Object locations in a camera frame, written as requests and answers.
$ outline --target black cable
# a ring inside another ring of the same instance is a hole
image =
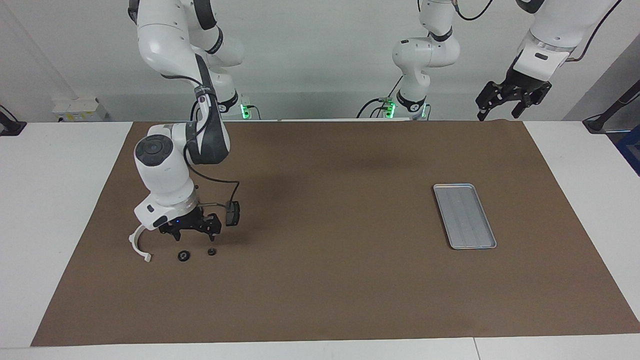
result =
[[[460,12],[460,7],[458,6],[458,0],[454,0],[453,1],[453,7],[456,9],[456,13],[458,13],[458,15],[466,21],[473,21],[473,20],[477,20],[480,18],[480,16],[484,15],[484,13],[487,11],[487,9],[489,9],[489,6],[491,6],[491,3],[493,2],[493,0],[489,0],[489,2],[486,4],[486,6],[484,7],[484,9],[476,16],[474,17],[466,17],[464,15],[462,15],[462,13]]]
[[[184,144],[184,149],[182,150],[182,157],[184,158],[184,162],[187,164],[187,167],[191,171],[193,171],[194,174],[202,177],[203,179],[213,181],[215,183],[236,184],[234,191],[231,193],[231,198],[229,198],[229,204],[231,204],[234,201],[234,196],[236,195],[236,191],[238,190],[238,187],[240,187],[240,181],[215,179],[213,177],[209,177],[204,174],[201,174],[199,171],[193,168],[193,166],[189,163],[189,160],[187,159],[187,148],[189,147],[188,145],[192,142],[195,142],[195,140],[198,138],[198,135],[200,135],[200,133],[202,133],[202,131],[204,131],[204,129],[206,129],[207,126],[211,123],[212,118],[213,118],[213,111],[209,109],[209,115],[207,116],[207,120],[205,121],[204,125],[200,128],[200,130],[196,132],[196,135],[192,139],[190,139],[189,141],[187,141],[186,144]]]
[[[600,20],[600,22],[598,23],[598,26],[596,26],[596,28],[593,30],[591,36],[589,37],[589,41],[587,41],[587,44],[584,46],[584,50],[582,50],[582,54],[580,56],[578,56],[577,58],[568,58],[565,62],[568,63],[575,63],[578,62],[580,60],[582,60],[582,58],[584,57],[584,55],[587,53],[587,50],[589,50],[589,46],[591,45],[591,42],[593,41],[593,38],[595,38],[596,33],[598,33],[598,30],[600,29],[600,26],[602,26],[602,24],[604,24],[605,20],[607,20],[607,18],[609,17],[609,15],[611,15],[611,13],[613,12],[613,10],[616,9],[616,7],[622,2],[622,0],[618,0],[616,1],[615,4],[613,4],[613,6],[611,7],[611,9],[609,9],[609,11],[604,15],[604,17],[602,18],[602,20]]]
[[[198,101],[196,100],[191,107],[191,115],[189,116],[189,121],[194,121],[193,114],[196,112],[196,106],[198,106]]]
[[[386,107],[384,106],[380,106],[379,108],[375,108],[373,109],[373,111],[371,112],[371,115],[369,115],[370,119],[373,119],[373,113],[376,112],[376,110],[378,111],[378,114],[376,115],[376,118],[380,116],[380,111],[386,109]]]
[[[171,75],[171,76],[169,76],[169,75],[163,75],[163,74],[160,74],[160,76],[162,76],[162,77],[163,77],[163,78],[165,78],[165,79],[186,79],[186,80],[191,80],[191,81],[193,81],[194,83],[196,83],[196,84],[198,84],[198,85],[202,86],[202,83],[201,83],[201,82],[199,82],[198,80],[196,80],[196,79],[194,79],[194,78],[190,78],[189,76],[178,76],[178,75]]]
[[[208,202],[208,203],[205,203],[205,204],[198,204],[199,208],[207,208],[209,206],[217,206],[219,208],[225,208],[225,209],[227,208],[227,205],[220,204],[218,202]]]
[[[387,97],[391,97],[391,95],[393,95],[394,91],[396,90],[396,88],[398,87],[398,85],[400,84],[400,81],[402,81],[402,78],[404,77],[404,74],[400,75],[400,78],[398,79],[398,81],[396,81],[396,84],[394,85],[394,88],[391,89],[391,91],[389,92],[389,94],[387,95]],[[378,111],[378,114],[376,114],[376,118],[380,116],[380,111]]]
[[[360,109],[360,111],[358,112],[358,115],[356,116],[356,119],[359,119],[359,118],[360,118],[360,115],[362,115],[362,112],[367,108],[367,106],[369,106],[369,105],[373,104],[373,103],[374,103],[374,102],[376,102],[376,101],[378,101],[378,102],[382,102],[382,100],[381,100],[380,98],[377,98],[377,99],[371,99],[371,100],[367,101],[367,103],[366,103],[366,104],[364,104],[364,106],[362,106],[362,109]]]
[[[12,117],[16,122],[18,122],[18,121],[19,121],[19,120],[18,120],[18,118],[17,118],[17,117],[15,117],[15,115],[14,115],[14,114],[12,114],[12,113],[9,111],[9,109],[5,108],[5,107],[4,107],[4,106],[2,106],[2,105],[0,105],[0,108],[2,108],[2,110],[4,110],[7,114],[11,115],[11,117]]]
[[[258,112],[258,120],[262,120],[262,115],[260,115],[260,109],[256,105],[247,105],[247,109],[255,109]]]

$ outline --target metal tray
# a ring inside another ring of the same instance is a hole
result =
[[[433,191],[452,248],[464,250],[496,247],[495,237],[473,185],[436,184]]]

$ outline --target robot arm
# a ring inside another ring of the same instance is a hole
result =
[[[535,21],[518,48],[505,80],[487,83],[476,98],[478,119],[508,101],[519,101],[511,114],[538,105],[551,89],[549,80],[580,44],[587,30],[615,0],[516,0]]]
[[[424,0],[420,23],[429,31],[427,37],[405,39],[394,47],[394,63],[403,72],[396,100],[401,112],[408,112],[411,118],[421,116],[429,91],[431,80],[425,69],[452,65],[460,55],[451,26],[453,15],[451,0]]]
[[[189,7],[186,15],[191,43],[204,49],[207,64],[212,67],[240,65],[244,59],[244,47],[238,39],[222,32],[211,0],[183,1],[182,4]]]
[[[134,212],[148,230],[159,228],[176,240],[181,229],[195,229],[211,239],[221,230],[217,216],[205,217],[198,207],[195,186],[189,177],[189,164],[218,164],[230,150],[216,91],[230,93],[230,76],[211,72],[211,64],[220,65],[222,60],[191,41],[192,33],[199,33],[200,41],[204,41],[204,31],[216,31],[211,3],[209,0],[206,3],[208,17],[198,11],[202,9],[202,1],[142,0],[134,12],[132,8],[129,10],[138,25],[142,58],[163,77],[181,79],[193,86],[202,111],[202,120],[197,122],[152,126],[134,152],[138,172],[150,191]],[[198,21],[196,24],[192,23],[194,19]],[[201,27],[200,32],[193,30],[195,26]],[[225,58],[224,61],[229,61],[226,65],[238,61],[230,58]],[[239,205],[230,202],[227,211],[230,209],[237,213],[231,222],[237,223]]]

